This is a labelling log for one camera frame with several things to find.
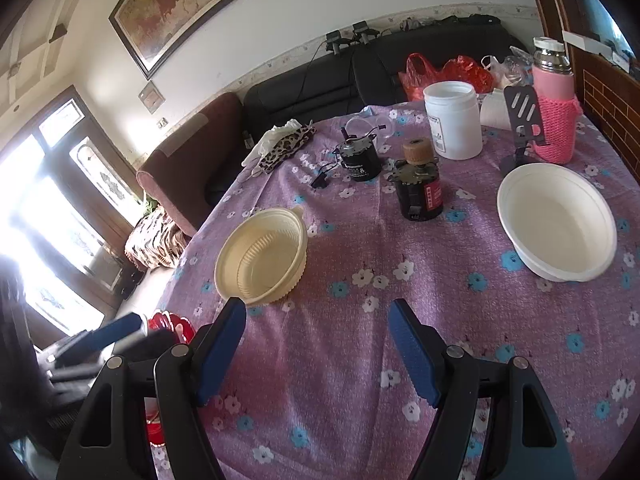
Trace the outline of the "cream plastic bowl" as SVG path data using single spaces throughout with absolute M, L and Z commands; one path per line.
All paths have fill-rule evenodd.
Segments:
M 303 208 L 269 208 L 242 222 L 218 255 L 218 294 L 257 307 L 288 295 L 306 269 L 308 233 Z

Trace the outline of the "white foam bowl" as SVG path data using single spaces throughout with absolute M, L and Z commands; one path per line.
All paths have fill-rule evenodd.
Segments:
M 585 283 L 612 264 L 617 231 L 612 210 L 584 177 L 535 162 L 513 169 L 497 192 L 500 223 L 523 263 L 555 283 Z

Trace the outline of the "patterned blanket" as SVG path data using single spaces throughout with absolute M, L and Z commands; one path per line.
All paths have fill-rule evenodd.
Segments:
M 162 206 L 143 217 L 128 236 L 125 256 L 141 272 L 175 269 L 191 240 Z

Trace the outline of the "wooden glass door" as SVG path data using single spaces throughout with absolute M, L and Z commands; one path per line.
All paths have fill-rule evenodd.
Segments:
M 16 263 L 39 338 L 114 318 L 142 273 L 125 244 L 142 217 L 134 168 L 74 87 L 1 151 L 1 253 Z

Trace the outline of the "purple floral tablecloth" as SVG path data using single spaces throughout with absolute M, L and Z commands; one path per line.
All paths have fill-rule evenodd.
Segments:
M 444 209 L 400 212 L 392 168 L 427 134 L 411 104 L 369 110 L 383 127 L 378 177 L 357 183 L 329 167 L 344 122 L 268 176 L 243 171 L 179 258 L 162 307 L 194 326 L 224 307 L 215 284 L 224 243 L 271 208 L 297 211 L 308 237 L 303 275 L 281 299 L 256 304 L 215 395 L 200 411 L 227 479 L 405 479 L 434 422 L 430 369 L 416 354 L 413 315 L 447 346 L 498 364 L 524 358 L 538 376 L 578 478 L 606 471 L 639 417 L 639 187 L 588 119 L 570 169 L 613 214 L 617 247 L 593 281 L 533 274 L 503 231 L 500 159 L 510 134 L 485 130 L 466 162 L 441 162 Z

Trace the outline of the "leopard print pouch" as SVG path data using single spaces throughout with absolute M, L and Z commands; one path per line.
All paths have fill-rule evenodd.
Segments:
M 257 168 L 264 174 L 271 174 L 273 170 L 291 158 L 298 150 L 303 148 L 316 133 L 313 125 L 303 125 L 293 129 L 291 132 L 281 134 L 280 138 L 274 142 L 273 146 L 265 155 L 259 159 Z

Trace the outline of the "dark jar with cork lid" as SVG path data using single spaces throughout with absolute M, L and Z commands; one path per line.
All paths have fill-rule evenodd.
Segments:
M 437 157 L 432 141 L 416 138 L 402 146 L 404 158 L 393 164 L 390 180 L 401 214 L 410 221 L 428 221 L 444 210 Z

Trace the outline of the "black phone stand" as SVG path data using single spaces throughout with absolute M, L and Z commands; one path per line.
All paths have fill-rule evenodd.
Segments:
M 501 175 L 534 160 L 526 154 L 529 145 L 546 146 L 538 96 L 533 86 L 507 86 L 503 89 L 506 109 L 513 136 L 514 154 L 506 156 L 499 165 Z

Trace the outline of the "small black jar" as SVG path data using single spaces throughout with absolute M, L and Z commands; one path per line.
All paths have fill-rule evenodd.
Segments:
M 334 148 L 333 153 L 349 177 L 356 182 L 370 181 L 382 171 L 374 145 L 377 131 L 378 127 L 373 127 L 362 136 L 355 136 L 348 133 L 345 127 L 341 128 L 343 142 Z

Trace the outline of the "white plastic jar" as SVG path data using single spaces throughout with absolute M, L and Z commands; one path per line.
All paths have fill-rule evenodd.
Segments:
M 472 84 L 442 81 L 423 90 L 432 142 L 438 156 L 468 160 L 483 149 L 480 106 Z

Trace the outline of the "pink sleeved thermos bottle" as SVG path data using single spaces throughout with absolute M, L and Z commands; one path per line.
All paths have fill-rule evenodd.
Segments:
M 565 165 L 574 155 L 577 119 L 582 108 L 575 94 L 575 79 L 564 44 L 549 37 L 533 39 L 534 89 L 544 126 L 546 144 L 536 154 L 546 162 Z

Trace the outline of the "black leather sofa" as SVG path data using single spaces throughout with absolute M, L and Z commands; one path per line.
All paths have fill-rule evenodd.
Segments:
M 502 60 L 513 47 L 523 49 L 525 44 L 486 14 L 453 15 L 392 32 L 254 84 L 242 101 L 241 128 L 257 141 L 291 118 L 308 124 L 356 113 L 367 105 L 407 102 L 399 74 L 413 53 L 442 68 L 459 55 L 479 61 L 492 54 Z

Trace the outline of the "red plastic bag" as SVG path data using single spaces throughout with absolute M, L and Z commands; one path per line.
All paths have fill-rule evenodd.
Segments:
M 409 101 L 421 101 L 425 88 L 443 81 L 472 84 L 479 94 L 494 90 L 494 77 L 491 73 L 466 55 L 458 55 L 447 61 L 443 68 L 436 70 L 423 54 L 411 53 L 405 70 L 398 73 L 398 78 Z

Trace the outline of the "small wall plaque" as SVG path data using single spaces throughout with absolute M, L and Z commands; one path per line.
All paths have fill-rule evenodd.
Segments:
M 152 80 L 146 83 L 144 88 L 139 92 L 138 98 L 150 114 L 154 114 L 165 103 L 162 92 L 157 89 L 157 86 Z

